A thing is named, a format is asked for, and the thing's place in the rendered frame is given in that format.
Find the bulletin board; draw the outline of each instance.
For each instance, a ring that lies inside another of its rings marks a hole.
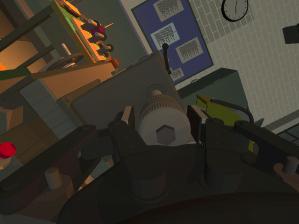
[[[189,0],[147,0],[132,8],[152,51],[167,43],[170,77],[178,84],[213,66]]]

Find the clock face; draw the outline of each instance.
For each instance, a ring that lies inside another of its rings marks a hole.
[[[223,0],[221,11],[225,19],[236,22],[242,19],[248,10],[248,0]]]

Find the red button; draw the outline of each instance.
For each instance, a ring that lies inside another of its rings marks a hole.
[[[3,142],[0,145],[0,158],[7,159],[16,153],[15,146],[10,142]]]

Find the lever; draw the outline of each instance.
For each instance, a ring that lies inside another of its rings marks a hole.
[[[168,64],[168,57],[167,57],[167,49],[168,49],[168,44],[164,43],[162,45],[163,48],[163,54],[164,54],[164,61],[165,61],[165,65],[166,65],[166,70],[168,72],[168,75],[171,74],[170,68],[169,68],[169,64]]]

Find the white brick wall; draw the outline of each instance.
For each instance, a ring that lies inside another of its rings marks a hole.
[[[144,2],[120,1],[127,8]],[[263,126],[299,109],[299,44],[285,44],[282,31],[299,23],[299,0],[249,0],[248,14],[235,23],[223,18],[222,0],[189,2],[214,66],[177,90],[223,67],[239,71],[253,117],[264,118]]]

